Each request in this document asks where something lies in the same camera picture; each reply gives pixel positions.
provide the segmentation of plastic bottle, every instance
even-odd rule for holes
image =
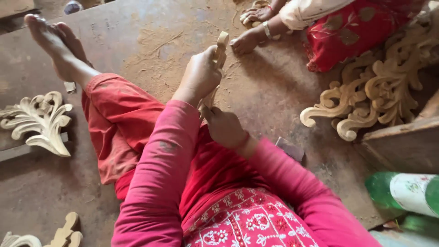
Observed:
[[[439,218],[439,176],[377,172],[366,188],[372,200],[384,208],[397,208]]]

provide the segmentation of leg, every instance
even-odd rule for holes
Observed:
[[[66,24],[48,25],[33,15],[27,15],[25,21],[34,40],[52,57],[58,76],[65,81],[76,81],[87,90],[88,95],[83,92],[83,110],[98,156],[101,182],[109,184],[119,180],[136,166],[139,153],[148,141],[164,105],[123,78],[100,74],[91,68],[86,63],[88,61],[80,41]],[[102,107],[116,109],[109,112]],[[142,129],[135,131],[132,125]],[[138,151],[128,145],[127,139]],[[124,199],[124,196],[118,195],[118,198]]]

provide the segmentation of small wooden carving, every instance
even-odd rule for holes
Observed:
[[[20,246],[29,246],[29,247],[41,247],[40,240],[33,235],[12,235],[12,232],[7,232],[6,236],[3,238],[0,247],[20,247]]]
[[[78,223],[79,216],[75,212],[68,213],[65,217],[65,224],[62,228],[58,228],[53,240],[44,247],[65,247],[68,240],[72,240],[69,246],[78,246],[82,239],[82,234],[73,232],[72,228]]]
[[[411,122],[417,102],[409,88],[421,90],[418,70],[437,61],[430,50],[439,40],[429,34],[430,28],[413,22],[385,43],[383,61],[380,53],[366,52],[347,64],[343,84],[331,82],[320,95],[320,104],[301,112],[301,122],[313,127],[316,122],[311,117],[337,117],[331,124],[346,141],[355,140],[360,128],[377,121],[389,126]]]
[[[215,63],[215,69],[223,70],[224,63],[226,62],[226,49],[229,44],[230,36],[226,32],[221,32],[218,41],[216,42],[217,48],[215,50],[215,54],[213,55],[213,62]],[[198,110],[201,112],[200,114],[200,120],[204,119],[202,108],[207,107],[211,109],[213,107],[213,103],[215,101],[215,94],[218,91],[218,88],[220,86],[217,86],[209,95],[207,95],[204,99],[200,101],[198,104]]]
[[[23,98],[19,105],[8,105],[0,110],[0,122],[3,129],[14,129],[12,139],[19,140],[24,133],[36,131],[34,135],[26,140],[29,146],[40,146],[52,153],[70,157],[65,148],[60,132],[61,127],[67,126],[71,118],[63,115],[73,108],[71,104],[62,105],[60,92],[52,91],[46,95],[37,95],[30,99]]]

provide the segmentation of ornate wood carving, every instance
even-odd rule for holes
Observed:
[[[382,61],[380,52],[369,51],[347,64],[342,84],[331,82],[330,89],[320,95],[320,103],[301,112],[301,122],[313,127],[312,117],[337,117],[331,124],[346,141],[353,141],[360,128],[377,121],[389,126],[411,122],[417,102],[409,88],[421,90],[418,70],[438,61],[430,50],[439,40],[430,34],[431,25],[420,22],[387,40]]]
[[[35,131],[38,135],[29,137],[26,144],[29,146],[40,146],[52,153],[70,157],[65,148],[60,132],[61,127],[67,126],[71,118],[63,115],[73,108],[71,104],[62,105],[60,92],[52,91],[46,95],[37,95],[32,99],[25,97],[19,105],[8,105],[0,110],[0,122],[3,129],[14,129],[12,138],[19,140],[23,134]]]

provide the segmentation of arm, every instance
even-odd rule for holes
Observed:
[[[157,119],[121,205],[114,247],[180,247],[179,204],[200,126],[195,108],[221,80],[216,46],[191,58],[180,87]]]
[[[314,174],[267,139],[258,141],[250,137],[245,142],[247,134],[235,114],[217,108],[203,113],[212,139],[246,158],[329,247],[380,246]]]

